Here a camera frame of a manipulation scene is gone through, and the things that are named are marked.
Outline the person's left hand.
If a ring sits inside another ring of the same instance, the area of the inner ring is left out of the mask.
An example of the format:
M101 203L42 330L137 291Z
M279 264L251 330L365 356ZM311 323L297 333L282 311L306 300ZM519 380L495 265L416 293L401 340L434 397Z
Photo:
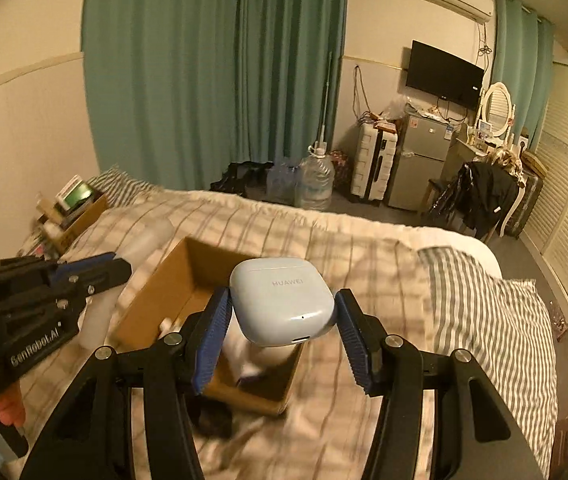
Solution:
M22 390L19 382L14 382L0 393L0 422L5 426L21 427L26 419Z

